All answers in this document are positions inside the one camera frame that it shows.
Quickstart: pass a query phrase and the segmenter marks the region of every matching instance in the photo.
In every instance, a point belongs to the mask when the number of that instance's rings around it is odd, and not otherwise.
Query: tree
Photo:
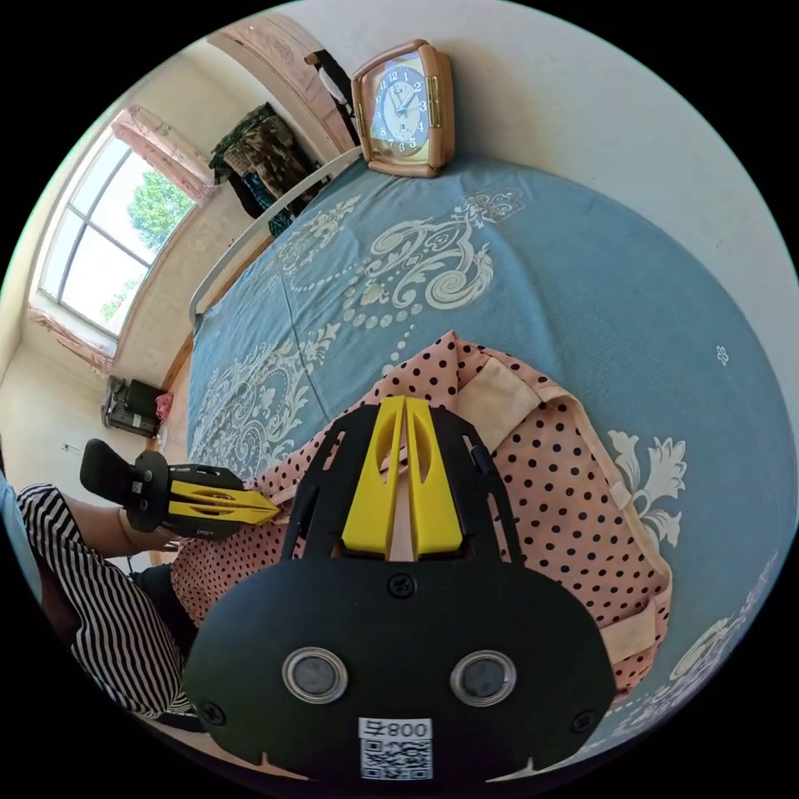
[[[160,172],[144,173],[126,210],[142,244],[158,252],[194,202]]]
[[[138,286],[139,286],[138,280],[126,280],[122,284],[122,288],[114,295],[114,298],[112,300],[109,300],[100,309],[100,313],[102,314],[102,318],[105,320],[106,324],[108,324],[112,320],[119,306],[128,298],[128,296],[133,290],[138,288]]]

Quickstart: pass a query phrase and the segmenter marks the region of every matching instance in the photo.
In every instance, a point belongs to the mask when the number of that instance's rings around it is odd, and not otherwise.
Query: clock hand
[[[416,92],[411,92],[397,107],[397,113],[404,111],[408,107],[408,103],[414,99]]]

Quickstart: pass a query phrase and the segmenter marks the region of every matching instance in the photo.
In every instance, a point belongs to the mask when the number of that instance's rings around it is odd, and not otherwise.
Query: polka dot cloth
[[[489,358],[499,360],[536,391],[558,388],[546,375],[510,355],[469,344],[450,332],[397,365],[344,414],[395,395],[423,398],[457,413],[459,390]],[[542,402],[492,456],[508,490],[528,568],[567,588],[600,628],[630,618],[649,601],[655,602],[655,645],[613,665],[622,696],[646,676],[663,641],[670,586],[639,548],[570,411],[565,399]],[[248,481],[246,487],[272,499],[296,486],[326,430],[273,469]],[[172,585],[195,623],[201,622],[230,587],[279,561],[290,510],[289,500],[269,523],[243,527],[221,543],[181,542],[172,564]],[[499,519],[494,521],[501,531]],[[297,543],[295,558],[302,555],[302,546],[301,541]],[[504,550],[503,556],[508,559]]]

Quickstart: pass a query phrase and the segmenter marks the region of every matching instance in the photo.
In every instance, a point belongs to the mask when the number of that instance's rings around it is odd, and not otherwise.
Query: striped shirt
[[[33,550],[74,606],[70,647],[88,676],[117,705],[148,718],[192,713],[181,685],[183,657],[150,599],[83,543],[58,489],[23,490],[17,502]]]

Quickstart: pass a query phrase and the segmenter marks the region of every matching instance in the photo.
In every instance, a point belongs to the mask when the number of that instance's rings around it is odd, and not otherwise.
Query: bed
[[[448,330],[582,400],[675,575],[654,669],[574,762],[661,721],[747,629],[796,520],[787,409],[737,305],[627,208],[501,161],[422,181],[356,160],[196,317],[191,460],[259,473]]]

